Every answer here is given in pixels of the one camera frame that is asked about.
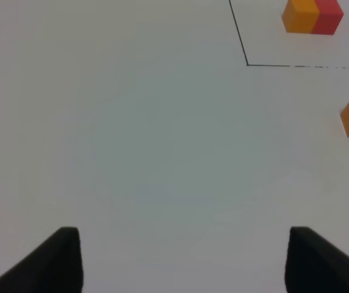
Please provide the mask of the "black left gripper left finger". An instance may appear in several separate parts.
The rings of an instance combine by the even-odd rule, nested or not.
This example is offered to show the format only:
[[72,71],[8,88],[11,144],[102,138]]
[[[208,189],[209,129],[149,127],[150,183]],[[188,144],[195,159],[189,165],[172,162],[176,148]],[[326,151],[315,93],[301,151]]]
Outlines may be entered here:
[[72,226],[59,228],[0,276],[0,293],[82,292],[83,286],[81,239]]

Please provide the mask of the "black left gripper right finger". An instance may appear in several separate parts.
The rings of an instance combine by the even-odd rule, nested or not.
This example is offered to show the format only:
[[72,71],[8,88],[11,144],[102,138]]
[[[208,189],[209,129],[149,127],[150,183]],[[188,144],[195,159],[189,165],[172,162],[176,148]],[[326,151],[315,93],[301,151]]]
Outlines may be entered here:
[[290,229],[285,265],[286,291],[349,293],[349,256],[314,230]]

